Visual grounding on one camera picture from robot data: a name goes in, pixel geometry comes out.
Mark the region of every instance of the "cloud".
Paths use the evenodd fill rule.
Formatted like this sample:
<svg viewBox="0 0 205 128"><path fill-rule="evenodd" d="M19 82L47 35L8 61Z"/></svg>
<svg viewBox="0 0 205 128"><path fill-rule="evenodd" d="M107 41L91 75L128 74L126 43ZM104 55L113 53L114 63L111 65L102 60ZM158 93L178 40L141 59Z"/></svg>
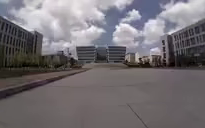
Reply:
<svg viewBox="0 0 205 128"><path fill-rule="evenodd" d="M160 13L160 17L182 28L205 18L205 0L177 2Z"/></svg>
<svg viewBox="0 0 205 128"><path fill-rule="evenodd" d="M150 55L161 55L161 50L159 47L150 49Z"/></svg>
<svg viewBox="0 0 205 128"><path fill-rule="evenodd" d="M140 32L126 23L120 23L116 25L116 29L113 33L113 42L116 45L126 46L128 48L137 47L139 45L138 38Z"/></svg>
<svg viewBox="0 0 205 128"><path fill-rule="evenodd" d="M3 4L8 4L10 2L10 0L0 0L0 3L3 3Z"/></svg>
<svg viewBox="0 0 205 128"><path fill-rule="evenodd" d="M51 43L92 44L105 32L106 11L123 10L133 0L23 0L23 7L10 14L26 28L41 32Z"/></svg>
<svg viewBox="0 0 205 128"><path fill-rule="evenodd" d="M160 39L160 36L164 34L164 28L165 22L159 17L148 20L142 31L145 37L143 43L148 45L156 43Z"/></svg>
<svg viewBox="0 0 205 128"><path fill-rule="evenodd" d="M101 34L105 33L104 29L98 28L96 26L91 26L88 29L81 31L73 31L72 41L75 45L89 45L94 40L98 39Z"/></svg>
<svg viewBox="0 0 205 128"><path fill-rule="evenodd" d="M156 18L149 19L143 28L144 44L158 43L160 36L171 34L183 27L205 18L205 0L188 0L174 2L170 0L161 4L163 9Z"/></svg>
<svg viewBox="0 0 205 128"><path fill-rule="evenodd" d="M132 21L140 20L142 16L140 15L138 10L133 9L127 13L127 16L121 19L122 23L131 23Z"/></svg>

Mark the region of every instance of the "sky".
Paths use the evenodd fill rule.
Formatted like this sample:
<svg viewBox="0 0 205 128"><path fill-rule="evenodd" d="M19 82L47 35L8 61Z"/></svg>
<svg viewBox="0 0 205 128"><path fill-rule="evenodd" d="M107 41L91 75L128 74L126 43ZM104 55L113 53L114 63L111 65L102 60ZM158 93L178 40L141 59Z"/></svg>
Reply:
<svg viewBox="0 0 205 128"><path fill-rule="evenodd" d="M120 45L160 54L160 37L205 18L205 0L0 0L0 15L44 35L42 53Z"/></svg>

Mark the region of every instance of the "pavement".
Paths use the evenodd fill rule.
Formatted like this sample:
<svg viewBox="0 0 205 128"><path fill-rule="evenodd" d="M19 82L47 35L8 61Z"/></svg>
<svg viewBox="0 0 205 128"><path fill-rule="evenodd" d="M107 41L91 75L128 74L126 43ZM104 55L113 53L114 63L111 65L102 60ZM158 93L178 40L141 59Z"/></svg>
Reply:
<svg viewBox="0 0 205 128"><path fill-rule="evenodd" d="M205 71L94 68L0 100L0 128L205 128Z"/></svg>
<svg viewBox="0 0 205 128"><path fill-rule="evenodd" d="M12 78L2 78L0 79L0 89L8 88L11 86L19 86L19 85L27 84L27 83L34 82L34 81L41 81L41 80L53 78L56 76L73 74L73 73L83 71L83 70L85 69L67 70L67 71L43 73L43 74L36 74L36 75L24 75L20 77L12 77Z"/></svg>

